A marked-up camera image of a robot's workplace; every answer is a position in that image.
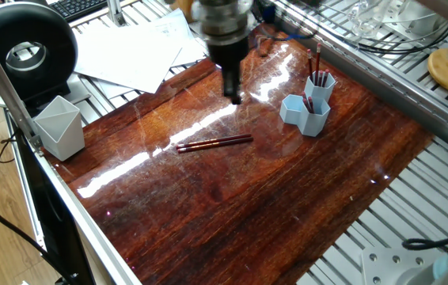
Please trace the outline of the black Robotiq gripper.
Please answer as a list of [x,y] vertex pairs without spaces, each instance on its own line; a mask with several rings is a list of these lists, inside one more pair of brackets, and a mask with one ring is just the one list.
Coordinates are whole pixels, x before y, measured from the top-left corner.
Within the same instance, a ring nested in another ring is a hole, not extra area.
[[223,95],[234,105],[241,104],[241,61],[249,53],[249,40],[244,37],[241,40],[227,45],[209,44],[208,51],[211,60],[222,68]]

